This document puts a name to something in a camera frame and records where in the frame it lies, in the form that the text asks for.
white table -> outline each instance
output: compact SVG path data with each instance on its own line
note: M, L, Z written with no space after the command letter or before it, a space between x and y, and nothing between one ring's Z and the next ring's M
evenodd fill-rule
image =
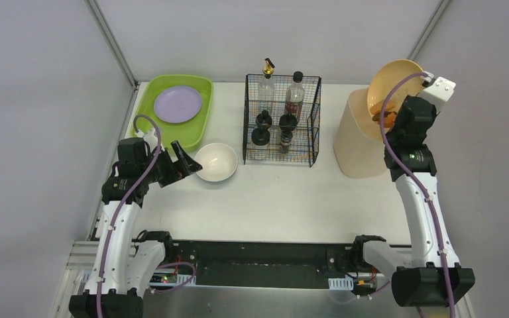
M133 115L147 84L140 84ZM348 243L367 234L381 235L391 244L410 244L403 205L389 173L352 180L342 174L335 158L333 139L346 100L363 87L323 85L319 156L309 168L249 161L243 165L245 85L215 83L201 145L223 142L235 149L240 160L235 175L220 184L190 176L164 189L151 185L134 237L147 229L170 231L180 240Z

wire rack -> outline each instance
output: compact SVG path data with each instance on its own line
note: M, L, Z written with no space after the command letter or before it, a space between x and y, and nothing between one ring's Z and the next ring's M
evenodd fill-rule
M319 124L321 113L321 78L318 76L304 76L302 87L305 89L304 103L298 117L298 125L293 131L289 151L283 154L280 148L280 134L278 126L280 117L285 113L286 91L292 84L292 76L275 75L274 100L261 101L258 97L258 83L263 75L249 74L245 80L245 122L243 125L243 163L247 160L261 162L293 162L298 164L315 164L319 154ZM256 116L267 110L272 117L270 142L264 146L257 146L251 140L251 134L257 127Z

white wall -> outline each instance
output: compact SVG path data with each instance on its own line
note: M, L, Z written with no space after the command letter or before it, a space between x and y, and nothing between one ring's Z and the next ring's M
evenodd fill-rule
M509 1L454 1L418 61L457 82L429 135L477 317L509 317Z
M0 318L49 317L130 91L83 1L0 0Z
M261 73L369 83L406 58L437 0L99 0L134 75L196 74L213 81Z

